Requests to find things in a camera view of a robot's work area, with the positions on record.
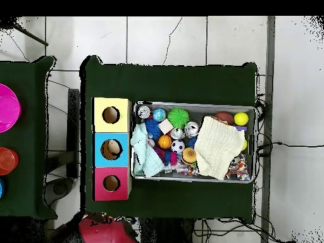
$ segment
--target yellow box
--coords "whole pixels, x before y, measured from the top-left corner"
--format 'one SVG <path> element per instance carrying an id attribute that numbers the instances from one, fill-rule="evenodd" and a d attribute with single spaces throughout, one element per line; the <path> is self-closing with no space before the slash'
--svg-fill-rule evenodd
<path id="1" fill-rule="evenodd" d="M 129 132 L 132 103 L 128 99 L 94 98 L 95 132 Z"/>

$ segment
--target green table cover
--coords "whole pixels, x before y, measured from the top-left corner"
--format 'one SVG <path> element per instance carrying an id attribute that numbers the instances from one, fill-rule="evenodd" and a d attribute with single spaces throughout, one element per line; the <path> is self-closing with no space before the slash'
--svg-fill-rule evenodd
<path id="1" fill-rule="evenodd" d="M 111 216 L 216 218 L 252 222 L 253 184 L 169 182 L 133 179 L 127 201 L 93 201 L 91 195 L 91 98 L 254 106 L 256 65 L 103 65 L 97 56 L 82 63 L 85 90 L 85 209 Z"/>
<path id="2" fill-rule="evenodd" d="M 33 63 L 0 61 L 0 84 L 12 89 L 22 107 L 16 124 L 0 134 L 0 147 L 19 156 L 19 164 L 1 177 L 4 195 L 0 216 L 55 218 L 42 200 L 46 148 L 46 79 L 53 57 L 41 57 Z"/>

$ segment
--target light blue cloth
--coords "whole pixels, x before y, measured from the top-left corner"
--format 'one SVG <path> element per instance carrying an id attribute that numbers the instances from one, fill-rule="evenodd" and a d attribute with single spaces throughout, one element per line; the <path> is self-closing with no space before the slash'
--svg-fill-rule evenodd
<path id="1" fill-rule="evenodd" d="M 145 123 L 136 125 L 130 144 L 137 155 L 135 158 L 135 175 L 141 175 L 144 172 L 146 177 L 152 177 L 164 169 L 165 166 L 158 154 L 148 144 Z"/>

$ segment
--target knitted towel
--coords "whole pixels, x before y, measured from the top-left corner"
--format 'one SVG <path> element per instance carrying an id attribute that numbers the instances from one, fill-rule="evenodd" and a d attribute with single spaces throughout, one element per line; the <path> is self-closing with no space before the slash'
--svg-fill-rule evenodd
<path id="1" fill-rule="evenodd" d="M 134 173 L 141 175 L 143 172 L 146 177 L 152 177 L 165 168 L 158 154 L 148 144 L 147 130 L 145 123 L 136 125 L 130 144 L 133 146 L 137 155 L 135 159 Z"/>
<path id="2" fill-rule="evenodd" d="M 205 116 L 194 148 L 199 174 L 224 180 L 231 160 L 239 155 L 243 145 L 243 130 Z"/>

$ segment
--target pink plate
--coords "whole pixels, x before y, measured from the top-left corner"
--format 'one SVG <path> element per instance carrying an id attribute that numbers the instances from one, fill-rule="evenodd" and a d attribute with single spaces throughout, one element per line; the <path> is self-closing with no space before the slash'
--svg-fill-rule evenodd
<path id="1" fill-rule="evenodd" d="M 9 130 L 22 111 L 16 94 L 7 86 L 0 84 L 0 133 Z"/>

